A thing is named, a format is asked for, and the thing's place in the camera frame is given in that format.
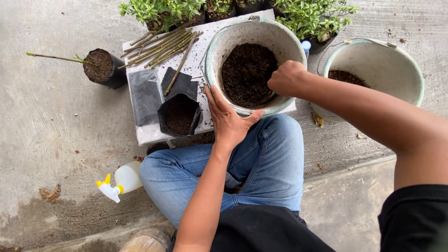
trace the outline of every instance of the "blue bottle cap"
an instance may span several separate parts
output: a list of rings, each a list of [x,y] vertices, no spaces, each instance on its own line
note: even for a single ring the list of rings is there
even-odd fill
[[[311,48],[311,43],[308,40],[302,41],[302,47],[305,52],[309,51]]]

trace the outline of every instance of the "wire handle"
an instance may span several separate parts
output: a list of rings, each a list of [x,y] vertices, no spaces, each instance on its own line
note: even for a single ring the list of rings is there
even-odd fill
[[[351,44],[353,41],[355,41],[355,40],[360,40],[360,39],[362,39],[362,40],[367,40],[367,41],[370,41],[370,42],[372,42],[372,43],[375,43],[375,44],[378,44],[378,45],[385,46],[385,47],[387,47],[387,48],[392,48],[392,49],[395,49],[395,48],[396,48],[396,45],[393,44],[393,43],[387,42],[387,43],[383,44],[383,43],[380,43],[380,42],[378,42],[378,41],[376,41],[376,40],[373,40],[373,39],[355,38],[355,39],[352,39],[352,40],[344,40],[344,41],[339,42],[339,43],[337,43],[337,44],[331,45],[331,46],[329,46],[329,47],[327,47],[327,48],[325,49],[325,51],[322,53],[322,56],[321,56],[320,59],[319,59],[319,63],[317,63],[317,69],[316,69],[317,74],[318,74],[319,76],[321,76],[321,74],[319,73],[320,62],[322,61],[323,56],[325,55],[325,53],[327,52],[327,50],[328,50],[330,47],[337,46],[337,45],[344,44],[344,43],[346,43],[346,44]]]
[[[215,33],[215,35],[211,38],[210,42],[213,41],[213,39],[216,37],[216,35],[218,35],[219,32],[221,32],[222,30],[224,30],[224,29],[226,29],[226,28],[229,28],[229,27],[234,26],[234,25],[242,24],[242,23],[253,22],[253,21],[260,21],[260,16],[250,16],[247,20],[233,22],[233,23],[230,23],[230,24],[228,24],[228,25],[222,27],[222,28],[219,29],[219,30]],[[205,49],[205,53],[204,53],[204,55],[202,56],[202,59],[201,59],[201,61],[200,61],[200,63],[199,63],[199,68],[201,69],[202,75],[204,76],[205,83],[207,83],[207,85],[210,87],[210,84],[208,83],[207,78],[205,77],[205,71],[204,71],[204,69],[202,69],[202,62],[204,61],[205,56],[207,55],[207,51],[208,51],[208,48],[209,48],[209,47],[210,47],[210,43],[208,43],[208,46],[207,46],[207,48]]]

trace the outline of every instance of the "white bucket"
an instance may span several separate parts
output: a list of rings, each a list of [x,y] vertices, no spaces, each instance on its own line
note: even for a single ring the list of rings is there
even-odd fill
[[[306,68],[306,56],[302,45],[288,28],[274,20],[250,17],[218,31],[211,40],[205,56],[204,75],[208,84],[218,87],[227,103],[241,116],[249,116],[256,109],[265,110],[263,117],[282,111],[295,98],[275,94],[266,104],[248,109],[233,104],[223,91],[222,66],[232,50],[244,43],[255,43],[267,47],[274,53],[278,66],[292,60],[301,62]]]
[[[353,39],[350,44],[345,43],[330,54],[322,76],[328,78],[330,70],[354,74],[372,89],[417,107],[422,103],[422,72],[411,56],[394,44],[375,39]],[[324,120],[345,121],[316,104],[311,103],[311,107]]]

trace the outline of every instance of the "shoe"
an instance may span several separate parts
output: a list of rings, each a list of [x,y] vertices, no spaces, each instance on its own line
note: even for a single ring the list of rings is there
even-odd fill
[[[169,149],[170,147],[168,146],[167,143],[155,143],[150,147],[148,147],[148,149],[146,150],[146,156],[156,151],[169,150]]]

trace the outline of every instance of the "blue jeans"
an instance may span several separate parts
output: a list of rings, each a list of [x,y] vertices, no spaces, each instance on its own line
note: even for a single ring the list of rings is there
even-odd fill
[[[212,144],[161,150],[148,155],[140,179],[155,205],[177,228],[210,157]],[[274,205],[300,211],[303,135],[296,120],[269,116],[235,147],[227,172],[246,182],[237,194],[223,192],[221,212],[239,204]]]

